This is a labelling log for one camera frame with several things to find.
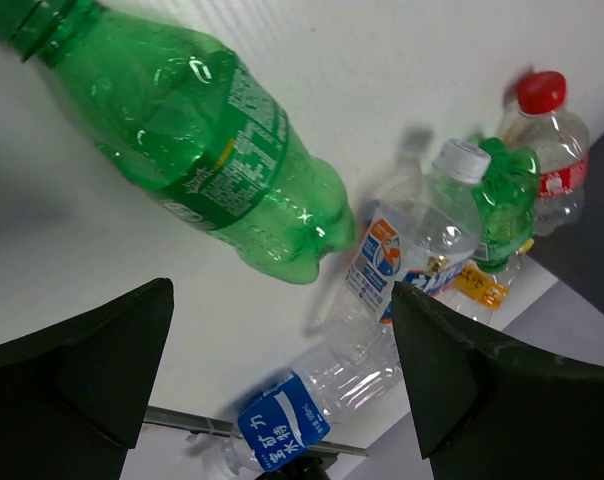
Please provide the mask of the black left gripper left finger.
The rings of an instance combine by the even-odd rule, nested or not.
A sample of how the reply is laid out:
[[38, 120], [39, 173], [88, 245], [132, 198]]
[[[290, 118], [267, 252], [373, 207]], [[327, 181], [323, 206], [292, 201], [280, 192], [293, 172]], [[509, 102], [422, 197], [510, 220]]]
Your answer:
[[119, 478], [173, 311], [173, 284], [158, 278], [0, 344], [0, 479]]

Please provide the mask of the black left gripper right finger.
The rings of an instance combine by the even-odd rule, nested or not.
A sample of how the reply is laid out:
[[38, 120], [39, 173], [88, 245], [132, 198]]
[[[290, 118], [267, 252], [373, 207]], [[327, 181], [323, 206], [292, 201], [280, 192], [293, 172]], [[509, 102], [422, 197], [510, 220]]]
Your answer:
[[604, 366], [471, 320], [415, 286], [392, 321], [421, 455], [437, 479], [604, 479]]

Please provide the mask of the clear bottle yellow label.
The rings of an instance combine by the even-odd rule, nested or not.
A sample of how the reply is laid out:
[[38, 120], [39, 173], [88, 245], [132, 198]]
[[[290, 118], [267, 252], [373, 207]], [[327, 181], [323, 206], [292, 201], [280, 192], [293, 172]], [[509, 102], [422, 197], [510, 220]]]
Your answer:
[[500, 309], [510, 293], [523, 265], [523, 256], [534, 239], [527, 240], [499, 272], [487, 273], [470, 261], [451, 286], [436, 299], [452, 310], [484, 325], [490, 325], [493, 314]]

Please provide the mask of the clear bottle blue white label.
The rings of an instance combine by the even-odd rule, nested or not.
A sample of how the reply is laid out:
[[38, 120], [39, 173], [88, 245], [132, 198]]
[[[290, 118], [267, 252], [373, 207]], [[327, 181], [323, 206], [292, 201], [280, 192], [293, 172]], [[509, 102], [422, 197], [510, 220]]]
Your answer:
[[322, 323], [322, 342], [303, 378], [314, 396], [340, 405], [385, 391], [401, 376], [392, 290], [407, 282], [434, 296], [479, 244], [472, 191], [490, 156], [458, 139], [444, 143], [428, 170], [407, 155], [365, 206], [365, 228]]

